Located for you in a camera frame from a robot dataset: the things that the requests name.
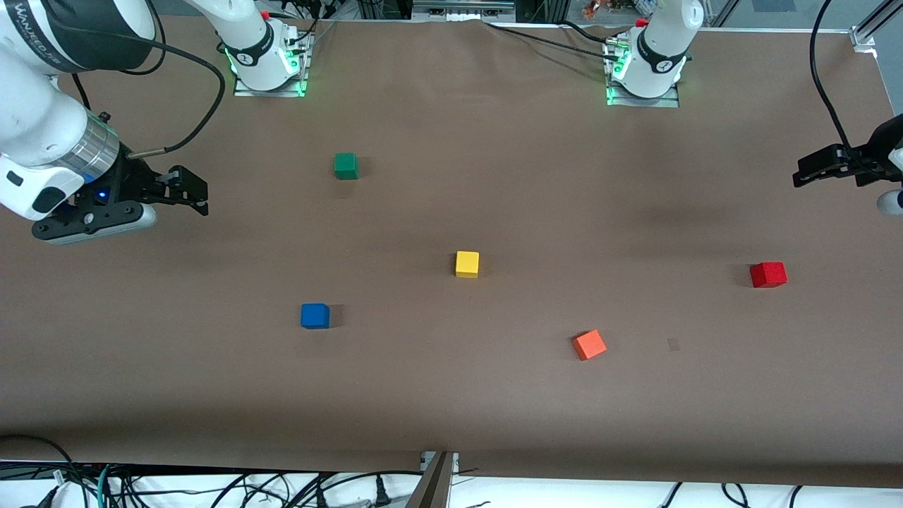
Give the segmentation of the grey metal beam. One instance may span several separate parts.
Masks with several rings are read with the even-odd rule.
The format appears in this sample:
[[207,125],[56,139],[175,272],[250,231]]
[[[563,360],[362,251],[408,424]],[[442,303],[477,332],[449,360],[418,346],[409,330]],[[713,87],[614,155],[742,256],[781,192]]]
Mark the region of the grey metal beam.
[[404,508],[448,508],[449,489],[458,466],[455,452],[435,452]]

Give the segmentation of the aluminium frame profile corner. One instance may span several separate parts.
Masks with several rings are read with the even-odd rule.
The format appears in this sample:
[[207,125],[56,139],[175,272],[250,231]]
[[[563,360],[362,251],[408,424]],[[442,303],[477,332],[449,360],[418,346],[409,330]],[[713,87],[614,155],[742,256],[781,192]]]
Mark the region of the aluminium frame profile corner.
[[874,48],[874,36],[901,13],[903,0],[881,0],[858,25],[851,28],[849,36],[855,51],[867,52]]

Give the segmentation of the brown table cover sheet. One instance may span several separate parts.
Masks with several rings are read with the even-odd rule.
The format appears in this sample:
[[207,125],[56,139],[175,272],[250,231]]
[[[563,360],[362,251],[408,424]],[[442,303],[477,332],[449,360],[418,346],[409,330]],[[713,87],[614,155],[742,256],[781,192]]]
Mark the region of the brown table cover sheet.
[[[664,109],[477,20],[320,29],[306,97],[227,95],[152,158],[207,181],[206,217],[51,246],[0,207],[0,434],[90,462],[447,449],[487,476],[903,486],[903,218],[887,184],[793,187],[835,142],[806,33],[699,33]],[[753,287],[761,262],[788,282]]]

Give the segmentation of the orange cube block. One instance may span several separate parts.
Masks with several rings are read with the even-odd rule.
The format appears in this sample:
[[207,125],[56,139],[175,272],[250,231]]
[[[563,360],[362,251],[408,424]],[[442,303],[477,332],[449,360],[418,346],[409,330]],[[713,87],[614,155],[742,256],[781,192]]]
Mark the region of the orange cube block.
[[571,341],[571,345],[580,361],[593,359],[607,351],[607,345],[596,329],[578,335]]

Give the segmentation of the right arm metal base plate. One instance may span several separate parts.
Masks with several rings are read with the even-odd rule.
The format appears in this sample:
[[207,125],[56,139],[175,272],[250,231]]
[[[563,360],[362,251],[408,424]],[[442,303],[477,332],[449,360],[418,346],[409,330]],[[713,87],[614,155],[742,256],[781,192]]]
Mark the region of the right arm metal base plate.
[[314,32],[287,26],[258,65],[245,68],[230,59],[235,96],[304,97],[313,57]]

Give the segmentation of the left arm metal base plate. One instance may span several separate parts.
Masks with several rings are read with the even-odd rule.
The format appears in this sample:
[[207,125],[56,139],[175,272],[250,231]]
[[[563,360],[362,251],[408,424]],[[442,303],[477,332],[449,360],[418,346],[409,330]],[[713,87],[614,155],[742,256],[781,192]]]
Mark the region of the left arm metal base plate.
[[607,38],[602,46],[605,56],[613,56],[605,68],[607,105],[625,107],[678,107],[678,80],[681,64],[675,71],[655,74],[645,71],[648,64],[633,56],[625,36]]

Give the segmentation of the red cube block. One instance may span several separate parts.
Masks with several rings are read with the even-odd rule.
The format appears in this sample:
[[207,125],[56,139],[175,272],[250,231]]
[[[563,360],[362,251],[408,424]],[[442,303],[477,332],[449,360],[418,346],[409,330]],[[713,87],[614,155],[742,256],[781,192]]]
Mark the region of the red cube block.
[[756,289],[771,289],[788,282],[783,262],[761,262],[749,267],[752,286]]

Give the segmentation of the silver metal bracket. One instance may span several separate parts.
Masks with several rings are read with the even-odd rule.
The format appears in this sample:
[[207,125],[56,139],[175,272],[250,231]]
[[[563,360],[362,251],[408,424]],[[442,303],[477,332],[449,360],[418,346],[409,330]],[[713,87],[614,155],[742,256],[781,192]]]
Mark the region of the silver metal bracket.
[[[436,451],[425,451],[420,453],[420,472],[425,473],[432,463],[432,460],[435,459],[438,454],[439,452]],[[452,459],[452,475],[458,475],[458,473],[460,473],[460,454],[457,452],[450,452],[449,456]]]

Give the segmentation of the aluminium bar with sockets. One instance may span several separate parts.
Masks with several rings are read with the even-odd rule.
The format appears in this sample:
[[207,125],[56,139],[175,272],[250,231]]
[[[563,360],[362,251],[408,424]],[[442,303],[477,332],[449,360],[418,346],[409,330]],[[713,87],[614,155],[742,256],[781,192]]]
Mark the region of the aluminium bar with sockets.
[[484,18],[516,22],[515,0],[411,0],[412,20]]

